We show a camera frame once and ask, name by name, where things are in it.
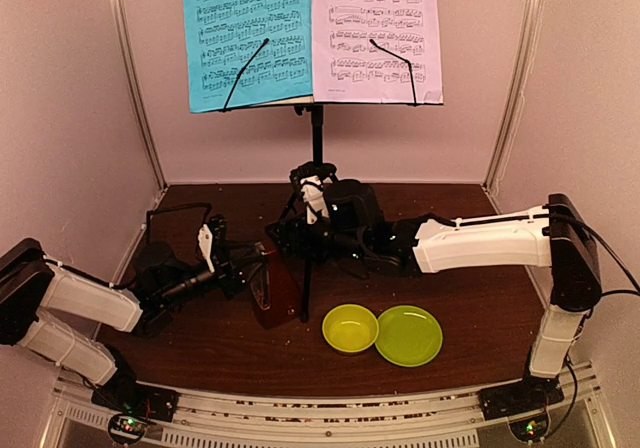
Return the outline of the brown wooden metronome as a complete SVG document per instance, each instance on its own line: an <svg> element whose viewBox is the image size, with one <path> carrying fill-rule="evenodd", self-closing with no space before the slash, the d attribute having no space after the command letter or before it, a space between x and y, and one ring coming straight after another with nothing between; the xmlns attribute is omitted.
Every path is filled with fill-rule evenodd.
<svg viewBox="0 0 640 448"><path fill-rule="evenodd" d="M253 297L253 313L264 329L273 329L299 316L302 292L275 245L262 243L275 248L277 254L267 264L268 297Z"/></svg>

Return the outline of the black perforated music stand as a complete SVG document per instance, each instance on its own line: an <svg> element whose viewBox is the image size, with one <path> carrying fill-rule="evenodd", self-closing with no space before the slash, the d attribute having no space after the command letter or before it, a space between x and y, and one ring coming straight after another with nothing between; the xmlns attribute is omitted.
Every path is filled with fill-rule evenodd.
<svg viewBox="0 0 640 448"><path fill-rule="evenodd" d="M265 38L261 41L259 47L256 51L251 55L251 57L246 61L246 63L238 70L235 75L235 79L233 85L228 93L228 96L225 100L225 103L220 110L221 112L230 111L232 108L229 107L229 104L232 100L236 87L239 84L242 76L245 71L249 67L249 65L253 62L253 60L258 56L258 54L268 45L270 42L269 38ZM416 95L416 87L415 87L415 78L414 78L414 69L412 62L400 56L399 54L382 47L379 45L373 38L369 39L369 43L374 47L375 50L382 51L389 56L392 56L401 62L406 64L410 83L412 90L412 102L411 106L417 106L417 95ZM288 215L289 211L293 210L294 204L296 201L302 201L307 206L310 202L310 198L304 198L306 194L310 195L319 195L320 201L324 201L323 198L323 182L325 179L336 180L335 177L335 166L330 163L323 162L323 126L324 126L324 107L321 104L311 103L311 104L299 104L295 105L294 108L297 110L296 113L301 115L305 110L311 113L311 124L312 124L312 151L313 151L313 160L307 162L304 165L296 168L294 170L293 178L290 178L290 181L293 186L293 193L290 196L288 204L285 206L284 211L280 215L281 221ZM302 287L302 298L301 305L299 310L299 318L303 323L308 322L309 320L309 301L310 301L310 287L311 287L311 276L312 276L312 261L310 255L306 255L305 258L305 268L304 268L304 281Z"/></svg>

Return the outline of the white sheet music page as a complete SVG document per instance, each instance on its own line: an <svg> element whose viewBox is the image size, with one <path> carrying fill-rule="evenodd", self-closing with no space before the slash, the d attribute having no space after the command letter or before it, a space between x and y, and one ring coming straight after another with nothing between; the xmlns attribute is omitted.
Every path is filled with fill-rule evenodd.
<svg viewBox="0 0 640 448"><path fill-rule="evenodd" d="M320 103L440 105L437 0L311 0Z"/></svg>

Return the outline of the blue sheet music page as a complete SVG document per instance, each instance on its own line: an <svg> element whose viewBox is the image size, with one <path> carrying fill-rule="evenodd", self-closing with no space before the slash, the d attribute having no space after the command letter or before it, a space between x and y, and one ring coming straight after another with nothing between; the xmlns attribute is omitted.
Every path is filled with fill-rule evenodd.
<svg viewBox="0 0 640 448"><path fill-rule="evenodd" d="M311 0L183 0L193 113L312 93Z"/></svg>

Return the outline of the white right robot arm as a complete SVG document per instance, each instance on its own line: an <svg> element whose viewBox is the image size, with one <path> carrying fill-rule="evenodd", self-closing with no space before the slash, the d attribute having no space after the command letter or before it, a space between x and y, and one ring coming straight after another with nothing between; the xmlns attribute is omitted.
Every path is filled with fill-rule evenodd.
<svg viewBox="0 0 640 448"><path fill-rule="evenodd" d="M370 185L353 179L305 177L291 199L303 203L303 213L283 214L266 228L286 256L318 263L350 257L368 271L399 276L502 265L550 268L553 287L528 375L512 391L522 409L550 394L550 379L603 296L595 237L564 194L506 215L448 219L428 213L396 221L384 218Z"/></svg>

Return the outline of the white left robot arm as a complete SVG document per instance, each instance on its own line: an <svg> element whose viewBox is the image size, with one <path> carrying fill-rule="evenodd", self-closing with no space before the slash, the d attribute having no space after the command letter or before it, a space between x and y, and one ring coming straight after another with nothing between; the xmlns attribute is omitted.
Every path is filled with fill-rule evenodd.
<svg viewBox="0 0 640 448"><path fill-rule="evenodd" d="M25 238L1 256L1 342L25 346L105 385L111 402L133 412L143 404L142 387L118 373L112 352L55 315L150 338L171 323L176 310L211 291L231 299L247 288L268 287L272 253L262 244L212 243L206 236L200 250L202 261L189 265L169 244L153 242L135 259L133 279L114 284L48 258L37 240Z"/></svg>

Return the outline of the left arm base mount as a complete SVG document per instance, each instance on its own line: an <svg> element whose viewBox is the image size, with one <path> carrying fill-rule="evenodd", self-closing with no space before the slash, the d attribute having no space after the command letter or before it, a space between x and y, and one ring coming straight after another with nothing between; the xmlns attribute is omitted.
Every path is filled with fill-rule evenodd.
<svg viewBox="0 0 640 448"><path fill-rule="evenodd" d="M133 445L160 435L161 424L173 420L179 394L175 390L138 384L132 402L119 402L104 387L92 387L91 402L114 411L106 425L109 437L118 445Z"/></svg>

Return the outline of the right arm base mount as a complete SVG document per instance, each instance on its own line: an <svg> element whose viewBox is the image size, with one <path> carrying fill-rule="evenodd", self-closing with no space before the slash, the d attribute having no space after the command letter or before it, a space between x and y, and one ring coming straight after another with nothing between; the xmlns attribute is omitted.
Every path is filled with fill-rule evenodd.
<svg viewBox="0 0 640 448"><path fill-rule="evenodd" d="M549 407L562 402L564 393L558 386L520 381L481 389L478 398L485 421L506 419L518 441L533 444L549 433Z"/></svg>

